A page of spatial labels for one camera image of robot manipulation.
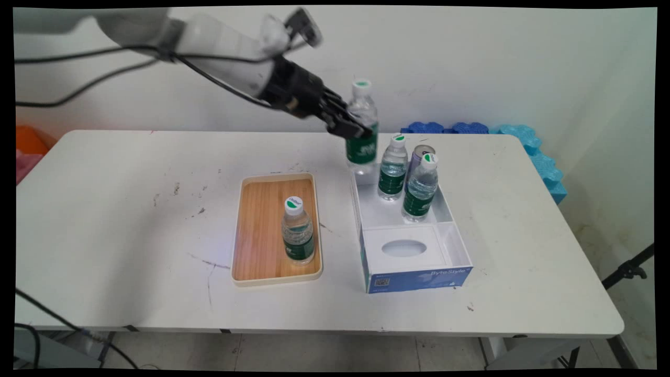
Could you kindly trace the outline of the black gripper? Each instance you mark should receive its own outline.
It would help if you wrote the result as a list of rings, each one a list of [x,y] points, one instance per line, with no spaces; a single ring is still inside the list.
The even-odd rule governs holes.
[[[343,139],[373,136],[373,130],[349,114],[347,103],[326,89],[321,78],[284,57],[274,58],[272,63],[270,79],[261,91],[261,100],[272,109],[299,119],[326,119],[326,131]]]

